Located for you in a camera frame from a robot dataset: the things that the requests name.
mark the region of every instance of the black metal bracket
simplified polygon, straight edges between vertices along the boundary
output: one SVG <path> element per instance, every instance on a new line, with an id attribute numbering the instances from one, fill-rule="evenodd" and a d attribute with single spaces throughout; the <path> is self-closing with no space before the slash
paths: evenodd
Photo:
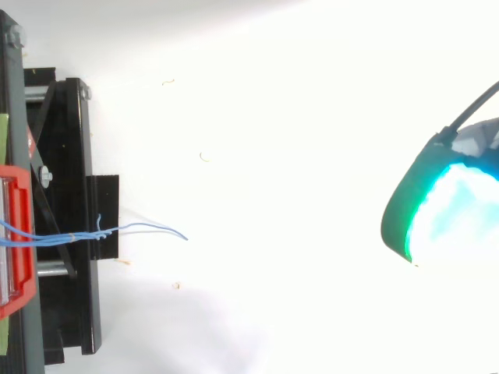
<path id="1" fill-rule="evenodd" d="M 26 87 L 46 87 L 42 100 L 27 101 L 37 233 L 94 231 L 98 214 L 103 228 L 117 226 L 119 177 L 92 173 L 85 83 L 57 82 L 54 69 L 26 69 L 24 79 Z M 43 166 L 53 174 L 47 188 Z M 118 257 L 118 236 L 38 249 L 38 256 L 62 259 L 69 274 L 40 278 L 45 365 L 64 362 L 66 347 L 95 353 L 101 346 L 97 260 Z"/>

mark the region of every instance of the small debris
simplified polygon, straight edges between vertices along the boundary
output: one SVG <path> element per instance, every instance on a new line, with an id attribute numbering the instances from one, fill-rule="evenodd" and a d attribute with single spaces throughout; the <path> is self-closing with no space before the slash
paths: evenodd
<path id="1" fill-rule="evenodd" d="M 204 162 L 211 162 L 211 160 L 203 158 L 203 152 L 200 153 L 200 159 L 203 160 Z"/>
<path id="2" fill-rule="evenodd" d="M 116 261 L 117 263 L 122 263 L 122 264 L 124 264 L 124 265 L 128 265 L 128 266 L 132 265 L 132 261 L 127 261 L 127 260 L 125 260 L 125 259 L 115 259 L 115 261 Z"/>

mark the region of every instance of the white background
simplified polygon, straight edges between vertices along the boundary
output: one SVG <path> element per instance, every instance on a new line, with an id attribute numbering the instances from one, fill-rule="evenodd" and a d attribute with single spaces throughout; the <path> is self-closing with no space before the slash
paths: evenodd
<path id="1" fill-rule="evenodd" d="M 494 4 L 4 0 L 26 67 L 91 85 L 121 223 L 190 239 L 121 235 L 102 348 L 47 372 L 499 371 L 499 277 L 420 270 L 380 239 L 421 147 L 499 79 Z"/>

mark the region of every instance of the screw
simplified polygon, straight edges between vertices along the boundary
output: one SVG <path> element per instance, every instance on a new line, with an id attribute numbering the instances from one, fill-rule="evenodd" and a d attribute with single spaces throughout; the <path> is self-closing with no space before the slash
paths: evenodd
<path id="1" fill-rule="evenodd" d="M 40 183 L 41 186 L 46 189 L 48 185 L 50 184 L 51 180 L 54 178 L 52 173 L 48 171 L 48 168 L 46 166 L 42 166 L 40 168 Z"/>
<path id="2" fill-rule="evenodd" d="M 81 97 L 85 100 L 92 100 L 92 89 L 89 86 L 83 86 L 81 89 Z"/>
<path id="3" fill-rule="evenodd" d="M 20 25 L 12 25 L 7 32 L 7 42 L 15 49 L 26 47 L 26 31 Z"/>

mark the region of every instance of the green lamp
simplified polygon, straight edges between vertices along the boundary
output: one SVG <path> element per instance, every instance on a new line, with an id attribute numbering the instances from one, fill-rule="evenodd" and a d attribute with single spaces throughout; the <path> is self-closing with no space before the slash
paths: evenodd
<path id="1" fill-rule="evenodd" d="M 499 118 L 459 129 L 498 91 L 431 138 L 390 198 L 381 236 L 410 263 L 499 259 Z"/>

